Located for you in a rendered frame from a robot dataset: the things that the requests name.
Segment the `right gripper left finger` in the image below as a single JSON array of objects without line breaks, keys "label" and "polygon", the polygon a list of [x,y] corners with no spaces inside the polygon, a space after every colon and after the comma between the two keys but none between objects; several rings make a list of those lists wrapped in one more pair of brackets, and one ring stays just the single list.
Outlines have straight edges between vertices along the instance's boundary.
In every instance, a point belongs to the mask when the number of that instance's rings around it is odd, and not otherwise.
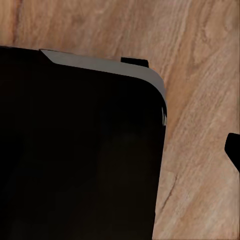
[{"label": "right gripper left finger", "polygon": [[0,192],[26,151],[21,133],[0,138]]}]

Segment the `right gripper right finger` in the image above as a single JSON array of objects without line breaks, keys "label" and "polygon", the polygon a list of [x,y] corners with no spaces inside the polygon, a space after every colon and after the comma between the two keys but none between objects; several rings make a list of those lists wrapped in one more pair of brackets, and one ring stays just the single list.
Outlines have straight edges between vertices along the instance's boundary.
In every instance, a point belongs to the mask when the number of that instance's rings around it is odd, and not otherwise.
[{"label": "right gripper right finger", "polygon": [[240,135],[234,133],[228,134],[225,152],[240,172]]}]

